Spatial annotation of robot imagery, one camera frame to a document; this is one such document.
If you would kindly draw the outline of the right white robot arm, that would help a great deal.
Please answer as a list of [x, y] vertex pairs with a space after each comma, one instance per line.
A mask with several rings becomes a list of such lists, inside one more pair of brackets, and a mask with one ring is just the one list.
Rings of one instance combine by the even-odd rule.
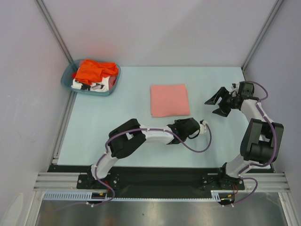
[[206, 105], [218, 105], [214, 114], [227, 117], [231, 110], [237, 109], [248, 120], [248, 126], [240, 144], [239, 155], [224, 164], [224, 173], [218, 175], [217, 184], [228, 189], [234, 178], [240, 177], [253, 167], [267, 167], [278, 156], [284, 126], [274, 122], [264, 111], [262, 100], [254, 96], [252, 82], [233, 83], [232, 90], [221, 87]]

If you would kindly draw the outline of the salmon pink t shirt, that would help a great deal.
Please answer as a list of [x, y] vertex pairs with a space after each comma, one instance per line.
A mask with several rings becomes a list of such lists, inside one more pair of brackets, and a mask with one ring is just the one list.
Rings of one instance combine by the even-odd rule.
[[155, 118], [189, 116], [190, 105], [185, 84], [151, 85], [150, 112]]

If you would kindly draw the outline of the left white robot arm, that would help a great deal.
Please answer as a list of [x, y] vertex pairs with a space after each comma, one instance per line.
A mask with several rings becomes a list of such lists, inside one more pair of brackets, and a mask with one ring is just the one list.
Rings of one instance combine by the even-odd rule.
[[127, 158], [144, 143], [175, 145], [194, 139], [201, 132], [201, 125], [193, 118], [175, 120], [164, 127], [147, 127], [137, 119], [130, 119], [109, 134], [105, 152], [91, 166], [87, 182], [93, 188], [103, 185], [104, 178], [119, 159]]

